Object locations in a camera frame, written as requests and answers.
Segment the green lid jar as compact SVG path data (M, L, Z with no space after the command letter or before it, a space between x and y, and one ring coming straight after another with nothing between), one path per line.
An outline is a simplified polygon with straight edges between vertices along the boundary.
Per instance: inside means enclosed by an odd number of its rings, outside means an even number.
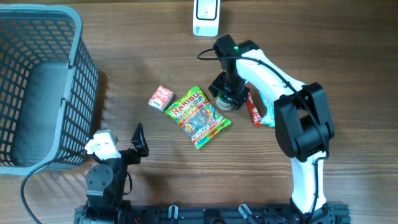
M216 104L221 110L224 111L232 111L234 108L234 106L229 101L223 98L221 92L218 93L218 96L216 98Z

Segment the red Nescafe coffee stick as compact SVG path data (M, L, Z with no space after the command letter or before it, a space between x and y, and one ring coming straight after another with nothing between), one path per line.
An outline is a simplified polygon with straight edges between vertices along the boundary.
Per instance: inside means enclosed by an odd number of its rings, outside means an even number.
M248 107L248 110L249 110L249 113L251 115L254 125L257 127L261 126L262 125L261 124L262 116L261 116L258 108L256 107L256 105L254 104L251 91L249 91L249 93L248 93L248 97L246 99L246 104L247 104L247 107Z

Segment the small red white box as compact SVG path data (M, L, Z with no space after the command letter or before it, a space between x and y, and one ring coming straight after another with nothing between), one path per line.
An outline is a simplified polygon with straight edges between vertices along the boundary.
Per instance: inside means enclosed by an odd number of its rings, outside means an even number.
M159 111L164 111L173 97L174 93L171 90L160 85L150 98L148 104Z

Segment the mint Zappy wipes pack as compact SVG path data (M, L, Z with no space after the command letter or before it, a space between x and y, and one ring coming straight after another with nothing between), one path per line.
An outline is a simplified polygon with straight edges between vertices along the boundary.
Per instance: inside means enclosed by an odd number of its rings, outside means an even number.
M264 106L266 107L266 114L263 116L261 120L261 124L266 124L270 127L275 126L275 116L274 116L274 101L275 98L271 96L267 96L264 93L260 92L260 96Z

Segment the green Haribo gummy bag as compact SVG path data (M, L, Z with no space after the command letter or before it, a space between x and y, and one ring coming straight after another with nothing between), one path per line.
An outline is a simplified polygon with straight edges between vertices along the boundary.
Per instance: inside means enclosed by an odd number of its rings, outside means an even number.
M199 86L191 88L164 113L188 134L196 149L200 149L215 134L232 124L211 104Z

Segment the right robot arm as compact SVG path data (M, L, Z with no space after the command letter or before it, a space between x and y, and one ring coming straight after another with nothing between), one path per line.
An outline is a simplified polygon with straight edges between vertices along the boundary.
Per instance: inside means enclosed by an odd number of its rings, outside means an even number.
M294 189L291 222L316 223L324 216L323 163L335 134L323 87L298 81L271 62L255 42L237 44L227 34L211 51L222 72L209 87L218 107L240 109L249 96L250 83L267 108L262 122L275 129L275 137L292 163Z

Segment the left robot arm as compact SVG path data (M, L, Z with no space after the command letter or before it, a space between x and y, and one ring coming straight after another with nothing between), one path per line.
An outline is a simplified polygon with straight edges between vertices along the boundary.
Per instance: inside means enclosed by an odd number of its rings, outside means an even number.
M129 181L129 190L132 190L132 178L127 167L140 164L141 159L149 155L142 124L136 126L132 136L133 148L119 151L117 143L118 138L111 129L100 129L86 144L85 150L98 164L86 175L87 200L84 206L75 210L75 223L129 222L132 205L123 199L131 193L124 190L126 180Z

